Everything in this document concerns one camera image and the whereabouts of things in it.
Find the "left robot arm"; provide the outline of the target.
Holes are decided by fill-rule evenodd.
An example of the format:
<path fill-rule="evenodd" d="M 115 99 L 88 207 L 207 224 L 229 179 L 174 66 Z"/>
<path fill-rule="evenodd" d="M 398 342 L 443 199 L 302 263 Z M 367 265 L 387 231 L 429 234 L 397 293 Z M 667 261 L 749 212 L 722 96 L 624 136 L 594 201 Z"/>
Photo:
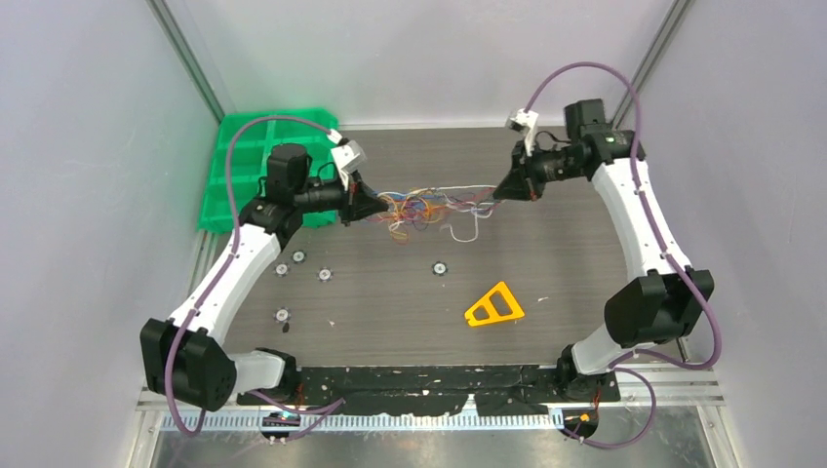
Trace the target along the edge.
<path fill-rule="evenodd" d="M 231 396 L 251 390 L 262 390 L 277 404 L 297 395 L 293 357 L 266 349 L 230 355 L 223 343 L 252 286 L 288 245 L 304 215 L 336 211 L 349 223 L 387 211 L 387 203 L 357 171 L 366 160 L 364 150 L 346 140 L 331 154 L 336 174 L 321 179 L 311 175 L 304 146 L 272 148 L 261 187 L 241 210 L 217 263 L 168 319 L 150 319 L 140 331 L 151 391 L 205 411 L 217 411 Z"/>

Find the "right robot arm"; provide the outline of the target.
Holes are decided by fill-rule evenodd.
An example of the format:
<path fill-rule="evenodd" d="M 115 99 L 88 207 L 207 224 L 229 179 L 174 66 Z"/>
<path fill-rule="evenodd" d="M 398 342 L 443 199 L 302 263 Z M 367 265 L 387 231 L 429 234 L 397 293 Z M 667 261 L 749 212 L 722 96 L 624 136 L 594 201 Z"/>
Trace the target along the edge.
<path fill-rule="evenodd" d="M 552 372 L 554 390 L 576 401 L 606 384 L 622 357 L 689 335 L 714 279 L 710 271 L 694 268 L 678 246 L 651 188 L 636 133 L 614 129 L 600 99 L 568 105 L 567 137 L 549 149 L 536 141 L 537 120 L 525 108 L 507 118 L 506 128 L 522 138 L 493 197 L 537 201 L 550 182 L 586 179 L 610 214 L 627 270 L 627 284 L 604 305 L 603 324 L 567 346 Z"/>

